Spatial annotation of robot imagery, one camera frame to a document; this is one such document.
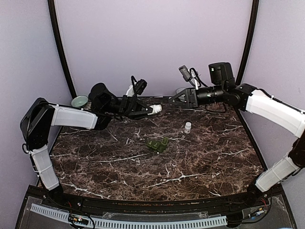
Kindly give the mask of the white pill bottle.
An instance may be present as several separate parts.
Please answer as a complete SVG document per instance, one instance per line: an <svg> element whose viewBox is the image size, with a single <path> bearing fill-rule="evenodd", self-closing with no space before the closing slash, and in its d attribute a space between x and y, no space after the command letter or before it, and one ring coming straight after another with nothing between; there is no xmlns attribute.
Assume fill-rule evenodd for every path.
<svg viewBox="0 0 305 229"><path fill-rule="evenodd" d="M191 132L191 128L192 128L192 123L191 122L186 122L185 126L184 126L184 132L186 134L189 134Z"/></svg>
<svg viewBox="0 0 305 229"><path fill-rule="evenodd" d="M149 113L149 115L158 114L163 110L163 108L160 104L154 104L154 105L151 105L150 107L152 108L152 112Z"/></svg>

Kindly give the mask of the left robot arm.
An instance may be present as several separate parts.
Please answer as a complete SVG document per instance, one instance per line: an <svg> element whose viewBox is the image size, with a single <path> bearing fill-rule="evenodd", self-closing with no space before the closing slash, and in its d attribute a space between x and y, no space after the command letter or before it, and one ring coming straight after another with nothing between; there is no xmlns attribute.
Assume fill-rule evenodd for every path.
<svg viewBox="0 0 305 229"><path fill-rule="evenodd" d="M57 126L60 129L67 127L101 131L106 129L112 119L126 117L139 120L148 117L153 113L153 108L138 98L146 86L147 82L143 79L132 81L129 89L133 94L119 98L104 83L97 83L89 93L90 109L54 104L42 97L35 100L20 122L24 138L22 150L30 156L33 170L50 191L48 199L55 207L63 208L67 204L67 197L57 190L61 185L50 157L50 129Z"/></svg>

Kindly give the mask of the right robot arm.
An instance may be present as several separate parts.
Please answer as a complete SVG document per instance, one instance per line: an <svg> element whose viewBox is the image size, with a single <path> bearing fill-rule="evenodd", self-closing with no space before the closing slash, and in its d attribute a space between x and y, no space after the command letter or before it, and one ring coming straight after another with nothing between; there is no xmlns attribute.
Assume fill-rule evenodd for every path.
<svg viewBox="0 0 305 229"><path fill-rule="evenodd" d="M210 64L209 72L213 86L186 88L171 97L170 104L191 109L200 105L225 103L266 118L297 138L292 150L263 172L252 185L253 189L244 195L243 203L253 207L261 200L262 193L305 167L305 112L276 99L263 89L246 83L236 85L228 62Z"/></svg>

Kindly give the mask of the pale green bowl right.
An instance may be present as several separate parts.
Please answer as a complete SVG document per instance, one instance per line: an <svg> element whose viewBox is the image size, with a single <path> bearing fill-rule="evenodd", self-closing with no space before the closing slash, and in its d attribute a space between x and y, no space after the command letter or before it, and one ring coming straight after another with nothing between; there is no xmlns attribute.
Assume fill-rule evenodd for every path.
<svg viewBox="0 0 305 229"><path fill-rule="evenodd" d="M178 93L180 93L181 91L183 91L185 88L178 88L178 89L176 89L176 94L178 94Z"/></svg>

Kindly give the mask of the pale green bowl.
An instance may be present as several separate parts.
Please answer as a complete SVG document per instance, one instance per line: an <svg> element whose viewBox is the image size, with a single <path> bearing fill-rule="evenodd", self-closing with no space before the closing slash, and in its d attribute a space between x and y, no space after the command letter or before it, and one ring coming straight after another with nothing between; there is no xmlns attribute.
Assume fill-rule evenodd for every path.
<svg viewBox="0 0 305 229"><path fill-rule="evenodd" d="M71 106L74 108L84 108L88 103L88 97L85 95L79 95L71 101Z"/></svg>
<svg viewBox="0 0 305 229"><path fill-rule="evenodd" d="M176 89L176 94L178 94L178 93L180 93L181 91L183 91L185 88L178 88L178 89Z"/></svg>

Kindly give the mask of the pale green bowl left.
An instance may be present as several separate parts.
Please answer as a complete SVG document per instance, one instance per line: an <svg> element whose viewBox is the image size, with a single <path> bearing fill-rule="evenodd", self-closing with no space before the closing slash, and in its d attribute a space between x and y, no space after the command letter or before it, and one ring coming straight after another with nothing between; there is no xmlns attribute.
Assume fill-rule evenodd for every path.
<svg viewBox="0 0 305 229"><path fill-rule="evenodd" d="M85 95L79 95L71 101L71 106L74 108L84 108L88 103L88 97Z"/></svg>

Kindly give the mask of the right black frame post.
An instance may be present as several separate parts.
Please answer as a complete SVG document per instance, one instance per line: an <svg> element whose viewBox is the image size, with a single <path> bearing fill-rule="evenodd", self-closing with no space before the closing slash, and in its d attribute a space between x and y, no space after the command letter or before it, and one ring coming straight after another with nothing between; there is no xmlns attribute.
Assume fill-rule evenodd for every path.
<svg viewBox="0 0 305 229"><path fill-rule="evenodd" d="M241 84L244 73L245 73L245 69L246 69L246 65L248 62L251 45L252 45L252 41L253 41L253 36L254 36L258 8L259 8L259 0L253 0L247 35L246 35L245 44L244 44L243 55L241 57L241 62L240 62L239 70L238 70L237 77L236 77L236 82L235 82L236 85Z"/></svg>

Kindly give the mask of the black frame post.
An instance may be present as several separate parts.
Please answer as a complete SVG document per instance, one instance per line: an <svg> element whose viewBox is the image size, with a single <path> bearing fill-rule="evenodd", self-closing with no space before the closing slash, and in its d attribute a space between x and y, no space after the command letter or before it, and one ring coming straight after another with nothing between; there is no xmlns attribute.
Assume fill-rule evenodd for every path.
<svg viewBox="0 0 305 229"><path fill-rule="evenodd" d="M55 1L54 0L47 0L48 2L48 8L49 8L49 15L50 15L50 20L51 20L51 25L52 25L52 30L53 30L53 36L55 39L56 47L57 47L57 52L59 55L59 59L61 62L62 70L64 73L65 81L67 83L70 95L72 98L75 98L77 96L76 90L74 87L74 84L72 82L72 77L70 74L70 70L68 67L68 63L66 60L66 55L65 51L63 48L62 40L61 40L61 32L59 28L59 23L58 23L58 18L57 18L57 13L56 13L56 7L55 7Z"/></svg>
<svg viewBox="0 0 305 229"><path fill-rule="evenodd" d="M248 62L251 45L252 45L252 41L253 41L253 36L254 36L258 8L259 8L259 0L253 0L247 35L246 35L245 44L244 44L243 55L241 57L241 62L240 62L239 70L238 70L237 77L236 77L236 82L235 82L236 85L241 84L244 73L245 73L245 69L246 69L246 65Z"/></svg>

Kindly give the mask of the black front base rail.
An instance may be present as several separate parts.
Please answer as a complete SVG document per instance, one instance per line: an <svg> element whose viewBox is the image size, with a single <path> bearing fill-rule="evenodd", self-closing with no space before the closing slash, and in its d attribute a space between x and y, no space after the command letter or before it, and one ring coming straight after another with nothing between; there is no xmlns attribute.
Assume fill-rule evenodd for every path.
<svg viewBox="0 0 305 229"><path fill-rule="evenodd" d="M247 211L253 212L256 207L267 204L270 204L267 209L272 215L286 215L289 212L289 205L281 185L274 187L271 196L258 198L251 207L243 202L246 198L246 193L183 201L123 201L90 198L67 193L64 193L63 196L68 201L63 206L63 209L71 208L74 213L81 211L94 215L101 215L106 211L144 215L206 211L209 214L231 215L235 220L238 220Z"/></svg>

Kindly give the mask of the left black frame post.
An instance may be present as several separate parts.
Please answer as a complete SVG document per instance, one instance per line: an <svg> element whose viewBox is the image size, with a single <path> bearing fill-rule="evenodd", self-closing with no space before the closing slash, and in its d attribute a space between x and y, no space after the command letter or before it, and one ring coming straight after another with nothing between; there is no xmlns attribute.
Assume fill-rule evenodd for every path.
<svg viewBox="0 0 305 229"><path fill-rule="evenodd" d="M72 77L70 74L70 70L68 67L68 63L66 60L66 55L65 51L63 48L62 40L61 40L61 32L59 28L59 23L58 23L58 18L57 18L57 13L56 13L56 7L55 7L55 1L54 0L47 0L48 2L48 8L49 8L49 15L50 15L50 20L51 20L51 25L52 25L52 30L53 30L53 36L55 39L56 47L57 47L57 52L59 55L59 59L61 62L62 70L64 73L65 81L67 83L70 95L72 98L75 98L77 96L76 90L74 87L74 84L72 82Z"/></svg>

